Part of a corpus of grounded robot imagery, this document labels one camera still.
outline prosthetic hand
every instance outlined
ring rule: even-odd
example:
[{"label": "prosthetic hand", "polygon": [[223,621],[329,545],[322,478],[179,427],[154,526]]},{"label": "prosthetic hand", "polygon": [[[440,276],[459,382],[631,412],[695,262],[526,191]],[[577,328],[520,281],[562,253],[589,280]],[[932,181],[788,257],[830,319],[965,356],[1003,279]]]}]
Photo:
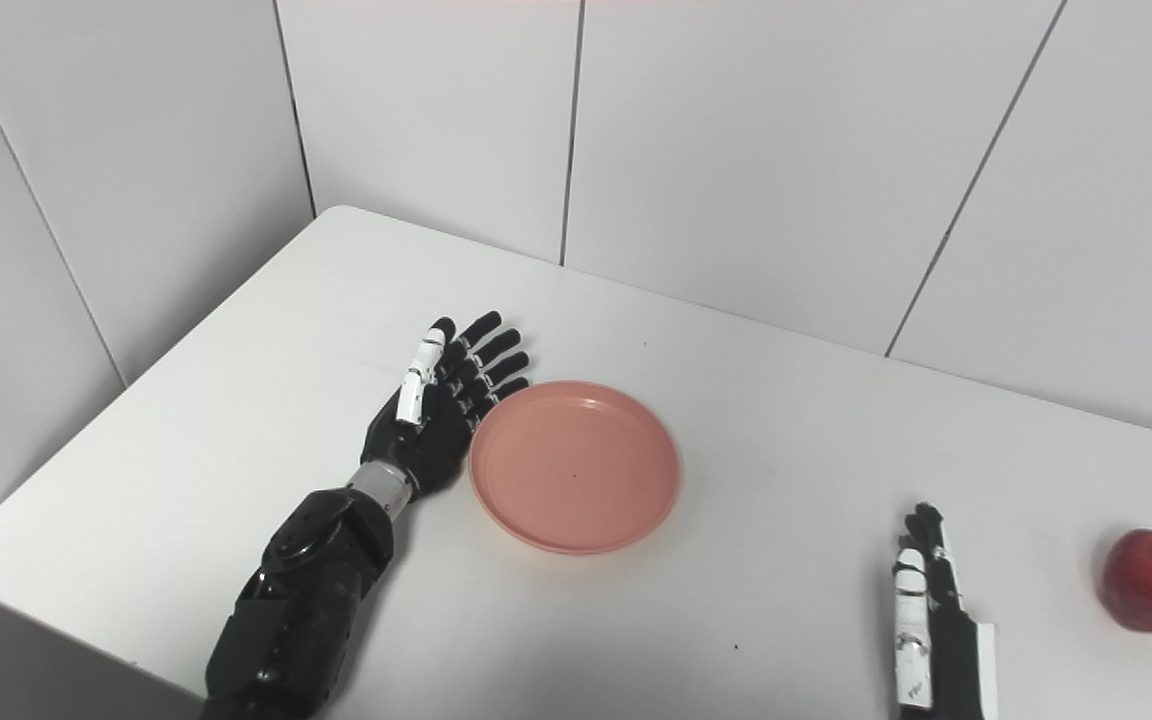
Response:
[{"label": "prosthetic hand", "polygon": [[900,720],[996,720],[993,626],[963,609],[945,521],[923,502],[905,530],[893,569]]},{"label": "prosthetic hand", "polygon": [[517,331],[479,347],[499,325],[493,311],[450,340],[452,320],[434,323],[347,486],[310,493],[270,538],[211,653],[200,720],[303,720],[323,707],[358,602],[393,558],[393,520],[448,487],[484,416],[526,387],[508,379],[524,353],[494,363]]}]

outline robotic arm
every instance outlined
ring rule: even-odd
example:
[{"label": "robotic arm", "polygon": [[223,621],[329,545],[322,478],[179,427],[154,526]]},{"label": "robotic arm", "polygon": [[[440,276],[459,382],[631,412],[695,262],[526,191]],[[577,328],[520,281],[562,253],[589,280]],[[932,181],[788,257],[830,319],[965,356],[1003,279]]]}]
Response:
[{"label": "robotic arm", "polygon": [[393,520],[448,487],[473,431],[526,387],[517,331],[487,313],[452,338],[442,318],[426,333],[402,386],[367,429],[346,486],[301,501],[270,538],[207,662],[200,720],[305,720],[323,707],[344,660],[358,602],[394,555]]}]

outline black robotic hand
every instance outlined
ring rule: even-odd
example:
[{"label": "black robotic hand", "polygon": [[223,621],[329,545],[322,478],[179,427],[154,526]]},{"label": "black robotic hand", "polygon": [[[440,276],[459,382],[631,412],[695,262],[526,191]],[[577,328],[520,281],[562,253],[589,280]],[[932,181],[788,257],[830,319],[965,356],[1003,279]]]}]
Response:
[{"label": "black robotic hand", "polygon": [[348,486],[301,501],[270,538],[207,662],[200,720],[305,720],[323,707],[344,660],[358,602],[394,553],[393,520],[456,479],[473,431],[526,387],[515,329],[487,313],[465,334],[434,323],[402,386],[371,420]]},{"label": "black robotic hand", "polygon": [[509,379],[526,367],[526,353],[495,363],[515,350],[518,332],[510,328],[483,343],[499,327],[500,313],[493,310],[447,342],[456,325],[448,318],[434,323],[403,386],[371,420],[362,464],[379,461],[402,470],[411,483],[412,501],[449,486],[484,416],[526,387],[525,378]]},{"label": "black robotic hand", "polygon": [[995,635],[964,611],[945,520],[922,502],[905,515],[896,579],[901,720],[996,720]]}]

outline white table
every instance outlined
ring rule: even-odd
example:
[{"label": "white table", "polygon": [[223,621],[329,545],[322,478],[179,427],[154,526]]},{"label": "white table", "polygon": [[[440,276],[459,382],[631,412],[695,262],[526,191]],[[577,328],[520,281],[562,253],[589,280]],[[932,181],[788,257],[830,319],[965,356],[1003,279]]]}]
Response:
[{"label": "white table", "polygon": [[0,602],[204,692],[270,533],[349,477],[431,320],[493,306],[536,381],[605,382],[660,416],[677,506],[594,558],[516,541],[465,480],[415,506],[328,717],[884,719],[893,543],[920,498],[950,522],[970,611],[998,623],[1006,717],[1152,717],[1152,635],[1093,594],[1105,544],[1152,526],[1152,430],[353,209],[1,505]]}]

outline pink plate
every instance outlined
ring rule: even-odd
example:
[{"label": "pink plate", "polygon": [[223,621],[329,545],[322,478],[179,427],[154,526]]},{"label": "pink plate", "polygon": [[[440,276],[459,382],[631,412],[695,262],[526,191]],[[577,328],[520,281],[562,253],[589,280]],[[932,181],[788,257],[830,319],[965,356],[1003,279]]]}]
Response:
[{"label": "pink plate", "polygon": [[638,541],[679,493],[679,455],[634,397],[545,382],[507,397],[470,446],[473,491],[522,541],[590,555]]}]

